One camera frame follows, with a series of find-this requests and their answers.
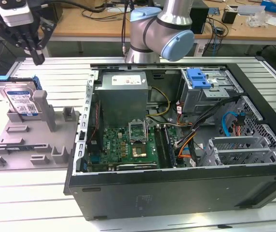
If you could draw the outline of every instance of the open computer tower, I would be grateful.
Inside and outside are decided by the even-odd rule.
[[[91,68],[66,182],[86,220],[276,197],[276,112],[236,64]]]

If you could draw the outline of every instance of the motherboard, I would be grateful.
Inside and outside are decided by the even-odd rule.
[[[132,125],[124,128],[105,128],[103,134],[102,150],[90,152],[86,157],[88,171],[158,169],[163,166],[162,160],[171,163],[170,166],[174,164],[171,158],[161,157],[174,157],[172,144],[178,139],[174,127],[154,126],[145,129]]]

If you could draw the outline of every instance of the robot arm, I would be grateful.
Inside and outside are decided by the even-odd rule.
[[[177,61],[193,47],[190,10],[193,0],[166,0],[164,9],[143,7],[131,14],[127,63],[155,63],[159,55]]]
[[[56,28],[55,23],[39,14],[46,2],[0,0],[0,37],[23,48],[36,65],[45,61],[42,50]],[[154,63],[159,61],[160,55],[169,61],[183,58],[194,43],[189,14],[192,3],[193,0],[166,0],[163,11],[156,7],[134,10],[131,14],[131,48],[126,62]],[[38,37],[39,27],[44,34],[41,39]]]
[[[46,47],[56,24],[40,16],[42,0],[0,0],[0,37],[31,55],[34,63],[45,61]],[[43,31],[39,39],[38,29]]]

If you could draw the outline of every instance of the aluminum extrusion table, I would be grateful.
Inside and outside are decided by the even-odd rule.
[[[37,75],[48,102],[61,110],[74,106],[80,111],[86,91],[84,75],[90,63],[122,63],[121,58],[48,58],[41,66],[31,59],[16,62],[8,72],[15,77]],[[255,58],[185,58],[195,64],[237,63],[276,111],[276,71]],[[0,96],[0,133],[8,118],[8,104]],[[63,194],[66,170],[0,172],[0,231],[208,231],[276,232],[276,199],[262,209],[199,214],[85,221],[72,196]]]

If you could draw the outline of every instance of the blue plastic clip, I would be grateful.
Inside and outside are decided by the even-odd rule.
[[[206,75],[200,69],[187,69],[187,78],[191,81],[193,88],[211,88]]]
[[[0,76],[0,81],[8,81],[10,79],[9,76]]]
[[[33,80],[34,83],[35,83],[36,89],[37,89],[37,90],[42,90],[40,80],[39,80],[39,78],[38,78],[36,75],[34,75],[34,76],[32,77],[32,80]]]

